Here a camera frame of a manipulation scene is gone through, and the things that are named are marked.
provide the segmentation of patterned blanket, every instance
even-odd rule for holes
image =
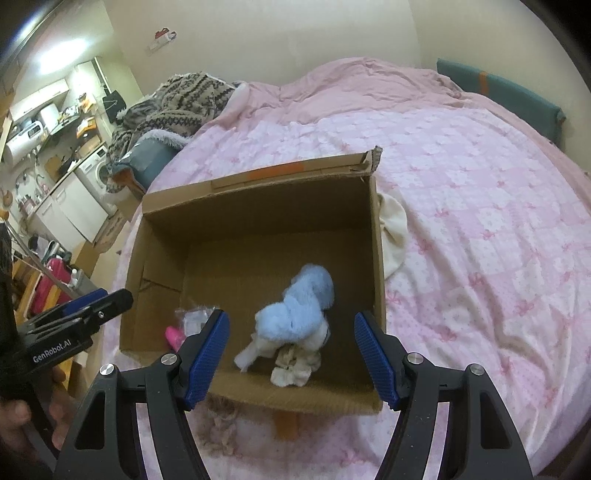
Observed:
[[[112,135],[107,167],[121,171],[117,163],[147,132],[158,129],[190,137],[204,124],[216,118],[236,87],[207,73],[174,75],[152,95],[118,114],[119,126]],[[119,181],[109,182],[111,193],[122,188]]]

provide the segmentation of wall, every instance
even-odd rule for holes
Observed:
[[[144,94],[199,70],[280,85],[342,57],[420,62],[408,0],[105,0],[105,7]],[[178,37],[148,55],[164,27]]]
[[[110,89],[117,90],[128,106],[144,96],[120,51],[112,51],[100,56],[99,64]]]
[[[591,170],[591,93],[550,30],[519,0],[410,0],[423,67],[438,57],[512,80],[559,105],[563,150]]]
[[[105,108],[102,104],[102,98],[105,95],[105,91],[100,85],[100,80],[97,77],[94,67],[91,62],[81,63],[76,65],[70,74],[66,77],[66,82],[70,91],[64,101],[64,106],[74,105],[84,93],[89,93],[94,98],[96,105],[92,107],[90,113],[95,116],[96,126],[99,130],[100,137],[106,141],[111,141],[111,134],[113,133],[114,126],[109,123],[109,118],[105,112]]]

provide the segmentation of white towel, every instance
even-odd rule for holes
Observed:
[[[404,262],[408,237],[406,212],[398,192],[378,193],[379,225],[384,259],[384,280],[399,269]]]

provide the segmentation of kitchen cabinet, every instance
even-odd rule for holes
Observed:
[[[34,117],[50,103],[57,104],[64,101],[68,91],[68,84],[62,79],[30,94],[10,107],[13,123],[17,124],[25,118]]]
[[[50,196],[41,202],[30,224],[32,231],[57,240],[70,252],[85,240]]]
[[[107,212],[71,171],[27,220],[30,232],[55,239],[72,252],[85,240],[93,242]]]
[[[108,214],[80,179],[70,173],[52,192],[51,198],[84,238],[93,242]]]

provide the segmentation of pink blanket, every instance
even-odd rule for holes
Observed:
[[[578,167],[524,122],[436,72],[339,60],[283,87],[242,85],[150,191],[374,145],[384,148],[378,188],[399,191],[411,237],[385,286],[388,333],[436,365],[482,364],[538,472],[591,405],[591,203]],[[125,284],[138,224],[113,289]],[[104,360],[134,367],[118,352],[118,329],[105,328]],[[437,476],[445,412],[427,479]],[[191,422],[204,415],[198,407]],[[370,479],[397,416],[302,416],[299,440],[284,443],[269,411],[244,406],[235,454],[204,462],[212,478]],[[140,419],[158,478],[145,412]]]

